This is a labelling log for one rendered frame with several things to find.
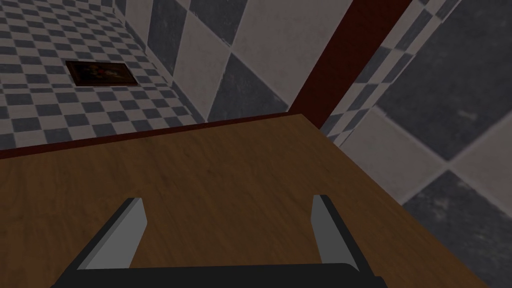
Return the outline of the brown wooden table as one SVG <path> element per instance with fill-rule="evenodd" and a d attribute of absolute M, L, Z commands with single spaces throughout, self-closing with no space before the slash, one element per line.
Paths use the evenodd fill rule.
<path fill-rule="evenodd" d="M 489 288 L 302 115 L 0 151 L 0 288 L 48 288 L 127 198 L 132 266 L 319 263 L 327 195 L 389 288 Z"/>

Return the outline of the dark framed wall picture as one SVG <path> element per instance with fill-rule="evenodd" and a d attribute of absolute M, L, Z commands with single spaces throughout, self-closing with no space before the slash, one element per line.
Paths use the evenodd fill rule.
<path fill-rule="evenodd" d="M 125 63 L 70 61 L 65 62 L 78 87 L 129 87 L 139 83 Z"/>

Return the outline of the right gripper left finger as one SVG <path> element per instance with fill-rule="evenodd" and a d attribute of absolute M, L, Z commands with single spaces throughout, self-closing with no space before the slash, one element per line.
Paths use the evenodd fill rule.
<path fill-rule="evenodd" d="M 126 199 L 67 269 L 129 268 L 146 227 L 143 200 L 139 197 Z"/>

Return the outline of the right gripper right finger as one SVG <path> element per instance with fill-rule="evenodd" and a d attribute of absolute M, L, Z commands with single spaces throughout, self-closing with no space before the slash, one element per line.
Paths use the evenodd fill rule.
<path fill-rule="evenodd" d="M 323 264 L 348 264 L 359 272 L 372 269 L 331 199 L 314 195 L 311 226 Z"/>

